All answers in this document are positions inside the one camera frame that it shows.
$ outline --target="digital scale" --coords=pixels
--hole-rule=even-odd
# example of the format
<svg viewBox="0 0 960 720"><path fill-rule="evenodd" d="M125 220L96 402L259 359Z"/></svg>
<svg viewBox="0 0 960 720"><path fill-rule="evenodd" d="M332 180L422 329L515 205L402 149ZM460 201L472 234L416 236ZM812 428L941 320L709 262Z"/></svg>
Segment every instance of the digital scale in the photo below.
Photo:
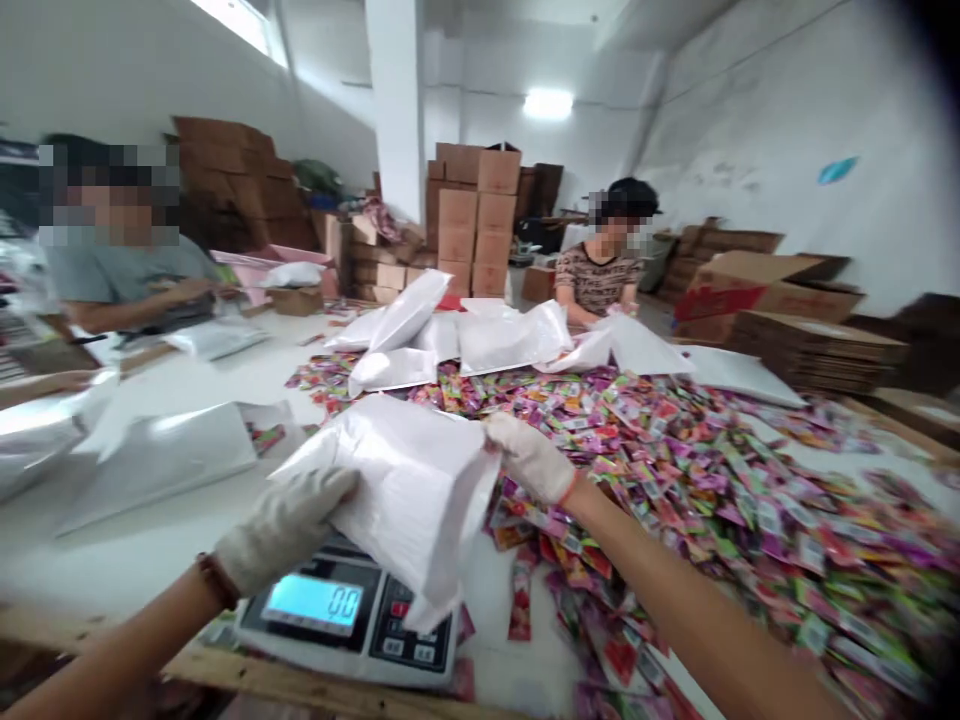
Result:
<svg viewBox="0 0 960 720"><path fill-rule="evenodd" d="M367 682L441 687L453 677L457 618L403 629L413 593L337 533L310 562L237 609L240 642L301 667Z"/></svg>

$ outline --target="bracelet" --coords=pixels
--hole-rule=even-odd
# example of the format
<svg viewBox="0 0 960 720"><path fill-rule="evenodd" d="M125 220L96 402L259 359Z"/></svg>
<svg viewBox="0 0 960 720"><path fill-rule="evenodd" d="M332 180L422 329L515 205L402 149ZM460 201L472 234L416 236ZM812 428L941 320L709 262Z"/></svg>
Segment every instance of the bracelet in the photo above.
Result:
<svg viewBox="0 0 960 720"><path fill-rule="evenodd" d="M216 596L224 610L236 610L240 593L237 592L216 558L206 553L200 553L197 555L197 569L200 571L200 577L203 578L203 581Z"/></svg>

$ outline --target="work glove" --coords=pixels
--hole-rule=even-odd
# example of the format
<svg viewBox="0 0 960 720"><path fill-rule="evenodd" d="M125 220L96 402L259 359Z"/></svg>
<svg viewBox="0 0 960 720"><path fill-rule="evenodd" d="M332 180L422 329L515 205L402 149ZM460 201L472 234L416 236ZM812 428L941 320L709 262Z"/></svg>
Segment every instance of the work glove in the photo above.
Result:
<svg viewBox="0 0 960 720"><path fill-rule="evenodd" d="M274 485L214 554L241 597L251 597L308 560L332 528L327 516L356 486L356 470L311 470Z"/></svg>
<svg viewBox="0 0 960 720"><path fill-rule="evenodd" d="M540 502L563 504L573 487L575 470L546 435L506 413L494 413L484 427L487 438L503 448L503 464L511 480Z"/></svg>

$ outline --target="fluorescent light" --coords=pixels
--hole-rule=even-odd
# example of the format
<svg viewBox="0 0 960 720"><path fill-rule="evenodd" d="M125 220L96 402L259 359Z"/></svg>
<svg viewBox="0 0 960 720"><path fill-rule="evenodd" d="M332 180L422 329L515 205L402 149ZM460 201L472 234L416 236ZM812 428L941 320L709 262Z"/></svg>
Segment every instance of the fluorescent light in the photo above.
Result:
<svg viewBox="0 0 960 720"><path fill-rule="evenodd" d="M523 112L539 120L563 120L573 109L573 95L564 90L531 90Z"/></svg>

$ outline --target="pink container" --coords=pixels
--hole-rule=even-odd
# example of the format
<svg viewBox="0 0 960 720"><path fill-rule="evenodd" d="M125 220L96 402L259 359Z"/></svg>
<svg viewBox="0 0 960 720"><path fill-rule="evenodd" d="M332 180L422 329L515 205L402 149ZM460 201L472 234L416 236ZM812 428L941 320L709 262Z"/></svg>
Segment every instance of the pink container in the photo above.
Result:
<svg viewBox="0 0 960 720"><path fill-rule="evenodd" d="M323 296L329 300L340 297L337 271L329 267L331 262L329 255L282 245L268 245L263 250L254 250L243 255L219 250L212 250L210 254L218 263L230 266L253 305L263 305L267 302L266 290L260 287L267 273L275 267L291 262L312 262L315 265L322 265L324 271L320 280L320 289L323 291Z"/></svg>

